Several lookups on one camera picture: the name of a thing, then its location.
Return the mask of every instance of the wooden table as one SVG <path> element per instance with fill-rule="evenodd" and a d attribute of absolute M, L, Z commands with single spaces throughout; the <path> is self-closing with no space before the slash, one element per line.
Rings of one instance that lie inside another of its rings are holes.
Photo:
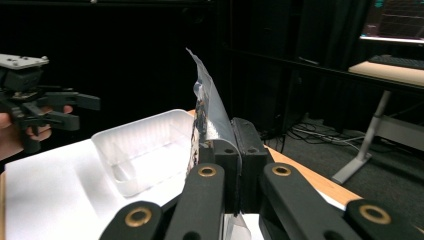
<path fill-rule="evenodd" d="M 274 158 L 275 162 L 282 162 L 286 164 L 290 164 L 293 167 L 297 168 L 300 173 L 303 174 L 303 176 L 312 184 L 312 186 L 322 192 L 323 194 L 327 195 L 328 197 L 334 199 L 338 203 L 346 206 L 346 204 L 355 199 L 360 199 L 361 197 L 354 194 L 353 192 L 341 187 L 340 185 L 330 181 L 329 179 L 319 175 L 318 173 L 302 166 L 301 164 L 297 163 L 296 161 L 282 155 L 281 153 L 275 151 L 274 149 L 271 149 L 267 147 Z M 6 172 L 3 172 L 1 174 L 1 180 L 0 180 L 0 240 L 4 240 L 5 236 L 5 225 L 4 225 L 4 219 L 5 219 L 5 175 Z"/>

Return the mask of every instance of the translucent plastic tray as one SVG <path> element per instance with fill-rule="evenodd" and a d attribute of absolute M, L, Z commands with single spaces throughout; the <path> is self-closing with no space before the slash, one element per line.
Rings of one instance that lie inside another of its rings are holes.
<path fill-rule="evenodd" d="M 193 116 L 174 109 L 92 136 L 105 171 L 126 197 L 187 171 Z"/>

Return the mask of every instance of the human hand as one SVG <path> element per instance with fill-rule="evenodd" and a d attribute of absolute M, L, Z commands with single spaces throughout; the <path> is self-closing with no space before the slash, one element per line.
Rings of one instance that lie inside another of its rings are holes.
<path fill-rule="evenodd" d="M 66 105 L 63 107 L 64 113 L 71 113 L 72 106 Z M 42 111 L 47 113 L 52 111 L 50 107 L 43 107 Z M 12 124 L 12 120 L 7 113 L 0 113 L 0 160 L 11 157 L 23 150 L 20 139 L 20 131 L 18 126 Z M 49 138 L 52 134 L 50 125 L 38 127 L 38 136 L 36 136 L 31 128 L 26 129 L 26 133 L 31 139 L 43 141 Z"/>

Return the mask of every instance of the computer screen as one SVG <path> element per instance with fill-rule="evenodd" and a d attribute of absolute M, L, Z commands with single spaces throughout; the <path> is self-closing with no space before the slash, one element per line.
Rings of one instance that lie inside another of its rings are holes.
<path fill-rule="evenodd" d="M 360 39 L 424 46 L 424 0 L 372 0 Z"/>

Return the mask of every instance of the robotic arm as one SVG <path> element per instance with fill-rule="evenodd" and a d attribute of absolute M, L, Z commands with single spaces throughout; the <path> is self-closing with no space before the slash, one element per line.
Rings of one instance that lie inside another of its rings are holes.
<path fill-rule="evenodd" d="M 98 97 L 80 94 L 71 88 L 39 86 L 47 57 L 32 58 L 0 54 L 0 112 L 7 112 L 20 129 L 24 152 L 40 150 L 39 141 L 26 133 L 31 127 L 38 135 L 38 127 L 50 124 L 51 128 L 74 131 L 79 129 L 79 117 L 62 112 L 65 105 L 100 110 Z M 40 108 L 50 106 L 53 111 L 45 113 Z"/>

